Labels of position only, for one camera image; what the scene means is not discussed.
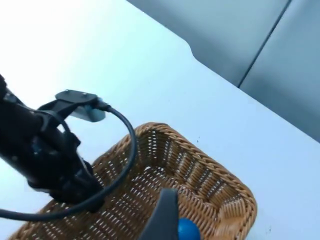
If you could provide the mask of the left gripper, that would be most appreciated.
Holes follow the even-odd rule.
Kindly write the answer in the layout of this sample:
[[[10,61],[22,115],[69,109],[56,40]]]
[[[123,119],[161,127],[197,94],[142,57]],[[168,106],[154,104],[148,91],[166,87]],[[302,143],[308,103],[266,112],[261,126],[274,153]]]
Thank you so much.
[[[58,130],[64,119],[26,107],[16,107],[15,112],[19,130],[14,138],[14,156],[17,170],[28,184],[61,203],[83,205],[93,198],[82,210],[96,213],[104,200],[95,195],[103,187],[90,164],[78,155],[80,140],[68,129]]]

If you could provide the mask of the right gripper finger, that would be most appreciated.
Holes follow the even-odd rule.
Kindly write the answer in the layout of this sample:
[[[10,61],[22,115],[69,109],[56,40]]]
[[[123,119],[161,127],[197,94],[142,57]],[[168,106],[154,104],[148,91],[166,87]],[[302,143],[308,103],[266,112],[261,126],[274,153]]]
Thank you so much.
[[[177,240],[178,222],[178,192],[173,188],[163,188],[155,209],[141,233],[141,239]]]

